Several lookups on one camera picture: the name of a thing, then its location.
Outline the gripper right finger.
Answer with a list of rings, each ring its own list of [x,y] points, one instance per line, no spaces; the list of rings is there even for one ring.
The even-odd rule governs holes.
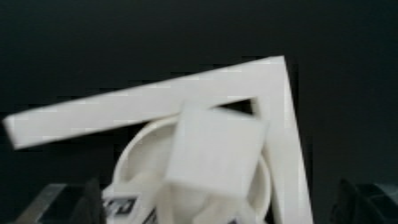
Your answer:
[[[341,180],[331,224],[398,224],[398,184]]]

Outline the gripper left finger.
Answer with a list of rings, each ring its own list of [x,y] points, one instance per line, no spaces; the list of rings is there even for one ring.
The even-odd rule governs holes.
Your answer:
[[[11,224],[107,224],[98,179],[48,184]]]

